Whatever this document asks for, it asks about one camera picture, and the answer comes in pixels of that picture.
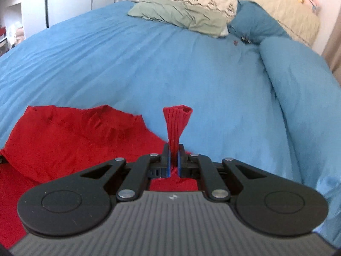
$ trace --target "curtain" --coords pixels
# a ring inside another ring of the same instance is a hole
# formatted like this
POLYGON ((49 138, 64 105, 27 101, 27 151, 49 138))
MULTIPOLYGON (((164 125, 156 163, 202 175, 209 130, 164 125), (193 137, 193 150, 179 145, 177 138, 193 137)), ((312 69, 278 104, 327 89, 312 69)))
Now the curtain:
POLYGON ((341 11, 322 56, 341 85, 341 11))

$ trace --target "metal screw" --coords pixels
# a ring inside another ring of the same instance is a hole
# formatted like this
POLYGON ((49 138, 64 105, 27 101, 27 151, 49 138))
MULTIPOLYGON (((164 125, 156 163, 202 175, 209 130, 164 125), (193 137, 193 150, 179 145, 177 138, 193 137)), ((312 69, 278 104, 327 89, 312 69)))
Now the metal screw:
POLYGON ((226 198, 228 197, 228 191, 224 189, 215 189, 214 191, 212 191, 212 195, 215 198, 226 198))
POLYGON ((135 191, 131 189, 123 189, 118 192, 118 196, 121 198, 132 198, 135 195, 135 191))

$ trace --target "gray ribbed plate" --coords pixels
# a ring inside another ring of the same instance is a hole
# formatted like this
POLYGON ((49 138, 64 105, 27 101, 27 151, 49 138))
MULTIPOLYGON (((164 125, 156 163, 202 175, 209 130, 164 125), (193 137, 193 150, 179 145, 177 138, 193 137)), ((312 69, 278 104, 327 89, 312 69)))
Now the gray ribbed plate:
POLYGON ((328 256, 335 249, 317 234, 278 239, 242 224, 229 205, 201 192, 145 191, 119 203, 99 227, 67 239, 29 234, 15 256, 328 256))

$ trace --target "bed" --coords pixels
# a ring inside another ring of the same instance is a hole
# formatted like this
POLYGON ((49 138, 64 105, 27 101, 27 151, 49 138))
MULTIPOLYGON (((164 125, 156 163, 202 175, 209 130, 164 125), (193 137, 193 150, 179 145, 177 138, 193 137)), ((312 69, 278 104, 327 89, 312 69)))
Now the bed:
POLYGON ((317 189, 329 215, 316 231, 341 246, 341 89, 309 48, 316 18, 307 13, 295 31, 263 0, 233 1, 225 38, 127 16, 132 1, 30 37, 0 58, 0 147, 29 105, 107 104, 142 114, 165 140, 162 108, 187 105, 193 114, 180 142, 189 151, 317 189))

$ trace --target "blue bed sheet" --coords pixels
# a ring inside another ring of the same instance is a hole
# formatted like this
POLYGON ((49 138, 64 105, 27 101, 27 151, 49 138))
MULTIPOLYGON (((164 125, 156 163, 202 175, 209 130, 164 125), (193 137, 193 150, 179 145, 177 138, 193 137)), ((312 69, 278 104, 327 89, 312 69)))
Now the blue bed sheet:
POLYGON ((1 57, 0 147, 28 105, 108 104, 142 114, 167 140, 162 108, 184 104, 193 108, 180 139, 187 150, 302 182, 259 46, 127 16, 132 6, 54 25, 1 57))

